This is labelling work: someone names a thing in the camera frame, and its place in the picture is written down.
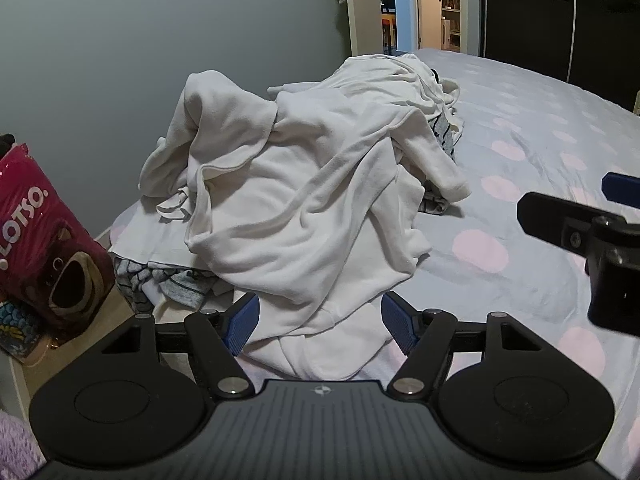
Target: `polka dot bed sheet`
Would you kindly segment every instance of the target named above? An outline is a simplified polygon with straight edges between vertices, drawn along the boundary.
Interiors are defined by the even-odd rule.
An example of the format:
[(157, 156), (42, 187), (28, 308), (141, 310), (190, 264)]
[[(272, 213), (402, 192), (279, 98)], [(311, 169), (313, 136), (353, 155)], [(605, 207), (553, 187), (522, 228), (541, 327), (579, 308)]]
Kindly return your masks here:
[[(509, 312), (598, 378), (616, 404), (599, 460), (623, 478), (640, 452), (640, 340), (591, 326), (584, 259), (522, 232), (516, 202), (533, 190), (640, 222), (640, 210), (608, 202), (608, 171), (640, 176), (640, 118), (564, 82), (453, 52), (417, 56), (458, 81), (465, 121), (456, 163), (472, 194), (443, 216), (418, 215), (433, 250), (396, 287), (415, 308), (461, 320)], [(460, 368), (478, 360), (461, 356)]]

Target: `bed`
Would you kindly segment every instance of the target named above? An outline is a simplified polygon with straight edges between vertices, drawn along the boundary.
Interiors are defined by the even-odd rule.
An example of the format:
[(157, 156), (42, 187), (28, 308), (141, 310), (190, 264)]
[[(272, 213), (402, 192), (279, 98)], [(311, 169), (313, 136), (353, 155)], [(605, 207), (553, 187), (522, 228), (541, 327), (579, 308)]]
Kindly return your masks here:
[[(589, 324), (584, 260), (525, 235), (516, 202), (535, 190), (640, 222), (640, 211), (609, 203), (599, 191), (608, 171), (640, 173), (640, 118), (528, 70), (453, 52), (416, 54), (462, 89), (456, 113), (465, 125), (455, 157), (472, 194), (441, 216), (418, 215), (417, 226), (433, 249), (395, 291), (419, 310), (441, 308), (461, 320), (509, 312), (598, 378), (617, 412), (600, 461), (623, 478), (640, 449), (640, 342)], [(132, 215), (130, 208), (114, 223), (112, 242)], [(174, 309), (179, 318), (186, 313)], [(170, 365), (188, 371), (185, 359), (169, 358)], [(452, 372), (479, 358), (457, 356)], [(402, 359), (389, 344), (356, 378), (386, 384)], [(242, 364), (255, 383), (278, 376)]]

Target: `lotso bag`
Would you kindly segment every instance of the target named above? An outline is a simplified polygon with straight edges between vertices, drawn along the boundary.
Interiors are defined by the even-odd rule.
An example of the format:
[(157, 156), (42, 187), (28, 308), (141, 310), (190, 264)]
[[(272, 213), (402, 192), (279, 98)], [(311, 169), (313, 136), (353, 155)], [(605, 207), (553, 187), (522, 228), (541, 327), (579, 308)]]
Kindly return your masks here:
[(67, 340), (91, 323), (113, 266), (28, 153), (22, 144), (0, 159), (0, 287)]

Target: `wardrobe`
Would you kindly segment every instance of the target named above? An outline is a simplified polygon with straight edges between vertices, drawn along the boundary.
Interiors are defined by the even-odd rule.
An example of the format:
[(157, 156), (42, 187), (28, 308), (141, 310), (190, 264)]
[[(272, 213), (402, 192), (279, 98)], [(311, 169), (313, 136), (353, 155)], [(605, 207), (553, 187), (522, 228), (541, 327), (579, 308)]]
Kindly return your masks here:
[(640, 0), (484, 0), (485, 57), (575, 84), (632, 110)]

